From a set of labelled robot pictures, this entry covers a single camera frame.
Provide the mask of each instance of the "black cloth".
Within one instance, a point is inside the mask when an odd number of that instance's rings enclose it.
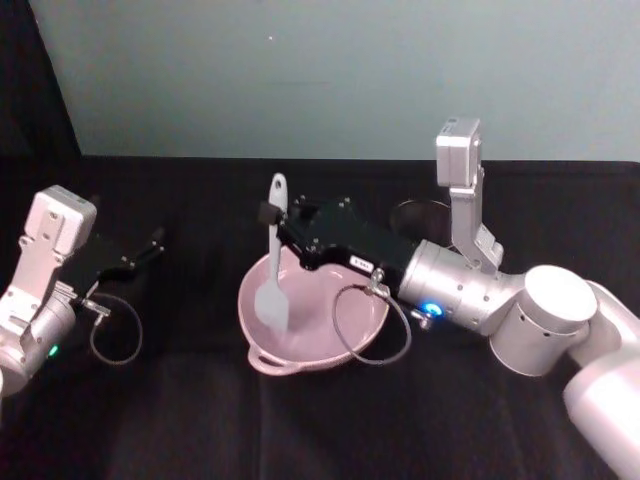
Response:
[[[33,194],[53,183],[101,196],[95,230],[135,248],[159,225],[167,251],[123,289],[145,325],[125,368],[62,346],[5,400],[3,479],[609,479],[567,419],[560,362],[520,377],[455,328],[415,332],[406,358],[375,368],[269,378],[246,361],[236,295],[267,249],[257,222],[271,176],[290,195],[350,196],[385,223],[408,198],[446,200],[434,162],[87,158],[73,170],[3,164],[0,280],[18,258]],[[486,162],[484,220],[504,270],[565,266],[640,312],[640,165]],[[389,319],[366,354],[402,341]]]
[[[80,150],[27,0],[0,1],[0,155],[68,167]]]

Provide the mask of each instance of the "spatula head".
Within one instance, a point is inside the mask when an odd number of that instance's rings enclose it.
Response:
[[[256,292],[256,316],[269,328],[285,332],[289,325],[289,299],[279,285],[268,280]]]

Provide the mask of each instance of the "wall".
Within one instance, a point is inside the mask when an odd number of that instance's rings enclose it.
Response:
[[[640,161],[636,0],[32,0],[86,154]]]

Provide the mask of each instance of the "blue led light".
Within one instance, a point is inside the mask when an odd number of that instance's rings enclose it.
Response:
[[[424,305],[422,305],[422,311],[433,315],[434,317],[439,317],[442,315],[442,308],[440,308],[440,306],[436,305],[435,303],[425,303]]]

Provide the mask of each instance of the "white spatula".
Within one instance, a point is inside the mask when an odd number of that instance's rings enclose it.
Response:
[[[269,190],[269,203],[287,211],[287,180],[281,173],[273,176]],[[289,324],[289,299],[278,284],[282,242],[276,236],[277,231],[277,226],[269,226],[269,278],[258,288],[254,308],[262,323],[275,331],[284,332]]]

